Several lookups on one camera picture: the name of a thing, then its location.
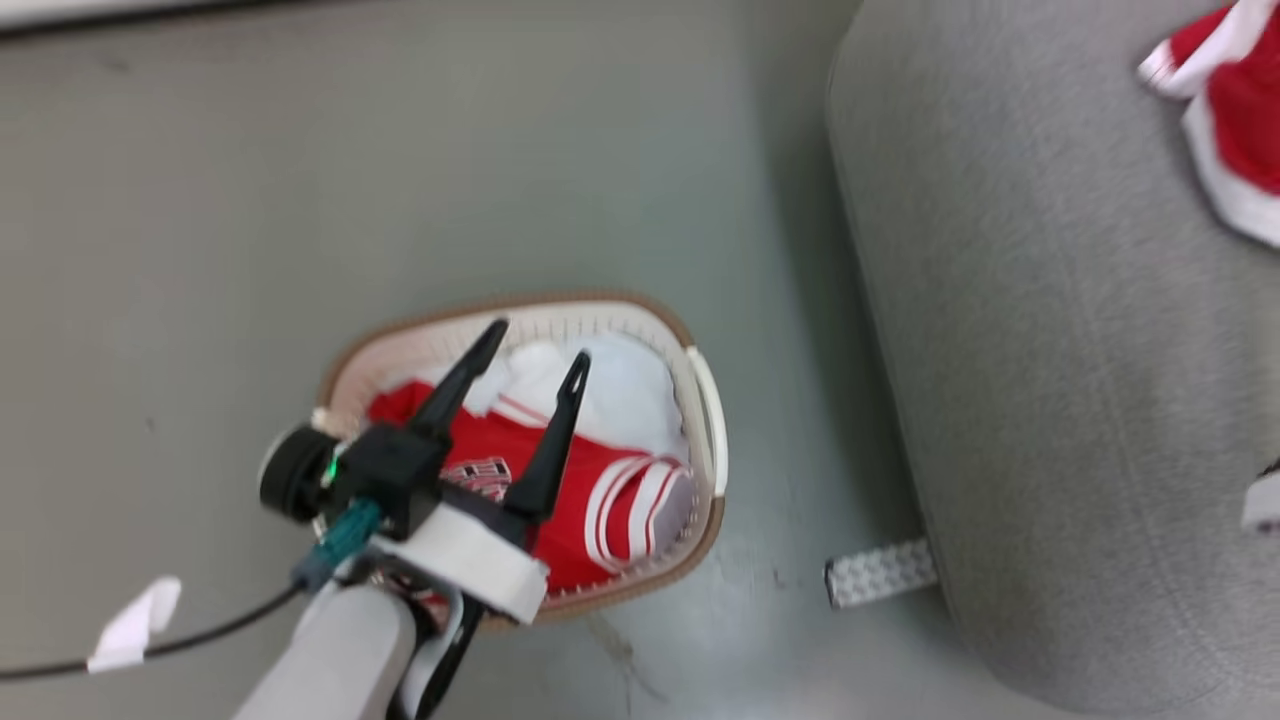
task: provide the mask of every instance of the white cloth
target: white cloth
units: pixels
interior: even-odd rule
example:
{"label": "white cloth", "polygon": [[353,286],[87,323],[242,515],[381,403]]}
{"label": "white cloth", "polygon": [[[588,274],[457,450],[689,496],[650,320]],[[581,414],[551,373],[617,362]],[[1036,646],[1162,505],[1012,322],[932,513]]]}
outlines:
{"label": "white cloth", "polygon": [[182,580],[165,575],[124,607],[106,624],[88,659],[90,673],[141,665],[152,633],[163,633],[178,609]]}
{"label": "white cloth", "polygon": [[[579,351],[591,356],[591,370],[576,434],[687,465],[689,442],[667,363],[625,334],[536,341],[516,347],[494,357],[489,372],[471,386],[465,406],[474,415],[495,410],[521,424],[545,427],[556,411],[556,393]],[[436,384],[448,372],[448,366],[429,368],[417,377]]]}

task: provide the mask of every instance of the gray floor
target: gray floor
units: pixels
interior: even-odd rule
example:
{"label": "gray floor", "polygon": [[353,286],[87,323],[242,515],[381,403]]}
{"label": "gray floor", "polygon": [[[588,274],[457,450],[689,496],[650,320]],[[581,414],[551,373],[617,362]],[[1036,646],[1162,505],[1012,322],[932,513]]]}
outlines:
{"label": "gray floor", "polygon": [[[152,577],[178,629],[305,537],[264,446],[362,329],[493,292],[671,304],[732,442],[675,588],[485,637],[444,717],[1061,715],[992,682],[934,593],[828,610],[823,561],[919,532],[822,127],[852,0],[379,0],[0,46],[0,664],[81,655]],[[0,716],[219,719],[292,618]]]}

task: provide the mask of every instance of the black cable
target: black cable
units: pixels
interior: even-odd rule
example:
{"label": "black cable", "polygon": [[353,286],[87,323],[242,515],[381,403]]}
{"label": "black cable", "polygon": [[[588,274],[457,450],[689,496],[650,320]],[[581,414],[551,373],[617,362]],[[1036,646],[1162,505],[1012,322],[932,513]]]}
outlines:
{"label": "black cable", "polygon": [[[287,591],[273,597],[265,603],[255,607],[253,610],[211,628],[202,633],[196,633],[182,639],[173,641],[170,643],[157,644],[152,648],[147,648],[142,653],[145,660],[152,660],[156,657],[164,657],[166,655],[174,655],[184,650],[191,650],[200,647],[205,643],[224,638],[236,630],[252,625],[262,618],[275,612],[276,610],[284,607],[294,597],[302,592],[301,584],[293,584]],[[67,662],[51,662],[49,665],[33,665],[31,667],[15,667],[13,670],[0,670],[0,683],[10,683],[15,680],[36,680],[40,678],[58,678],[64,675],[84,675],[88,673],[88,660],[73,660]]]}

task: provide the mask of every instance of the basket rim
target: basket rim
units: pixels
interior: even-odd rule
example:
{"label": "basket rim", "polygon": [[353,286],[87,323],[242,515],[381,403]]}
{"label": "basket rim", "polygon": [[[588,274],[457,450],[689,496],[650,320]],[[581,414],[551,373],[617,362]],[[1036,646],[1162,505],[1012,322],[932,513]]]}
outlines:
{"label": "basket rim", "polygon": [[[685,325],[680,316],[677,316],[662,302],[637,292],[620,290],[579,290],[529,295],[498,295],[486,300],[462,304],[447,310],[389,323],[352,341],[346,348],[343,348],[338,357],[330,363],[329,369],[325,372],[316,397],[317,405],[320,407],[328,407],[329,402],[333,400],[333,392],[338,384],[338,378],[342,375],[342,372],[347,368],[351,360],[366,346],[378,342],[387,336],[401,333],[420,325],[443,323],[480,313],[532,307],[539,305],[561,305],[568,302],[622,302],[636,305],[649,313],[653,313],[658,320],[666,324],[667,328],[671,329],[672,334],[676,336],[681,347],[685,350],[695,347],[694,336],[689,332],[687,325]],[[634,600],[675,583],[698,568],[703,559],[710,552],[712,546],[716,543],[716,538],[719,536],[723,518],[724,497],[713,497],[708,510],[707,525],[701,537],[698,538],[698,544],[694,546],[689,556],[685,557],[678,565],[672,566],[659,575],[645,578],[639,583],[618,587],[616,591],[607,589],[598,596],[582,598],[580,601],[570,597],[556,607],[544,607],[543,610],[539,610],[534,623],[539,624],[568,620],[589,612],[595,612],[596,610],[602,610],[612,605]],[[512,625],[513,623],[511,620],[495,615],[490,615],[483,621],[483,626],[490,630],[509,628]]]}

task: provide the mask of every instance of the plastic basket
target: plastic basket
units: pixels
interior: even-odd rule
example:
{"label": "plastic basket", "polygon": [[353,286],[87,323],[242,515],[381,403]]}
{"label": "plastic basket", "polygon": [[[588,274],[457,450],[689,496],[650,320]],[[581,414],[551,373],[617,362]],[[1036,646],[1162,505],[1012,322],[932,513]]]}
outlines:
{"label": "plastic basket", "polygon": [[580,292],[504,299],[384,327],[355,342],[334,363],[320,388],[321,413],[316,416],[329,432],[349,437],[385,383],[457,360],[497,318],[511,322],[504,347],[613,331],[640,340],[664,357],[684,415],[696,486],[692,514],[666,553],[639,561],[608,582],[549,594],[536,621],[571,618],[639,597],[696,568],[716,542],[724,514],[724,411],[692,336],[669,310],[645,297]]}

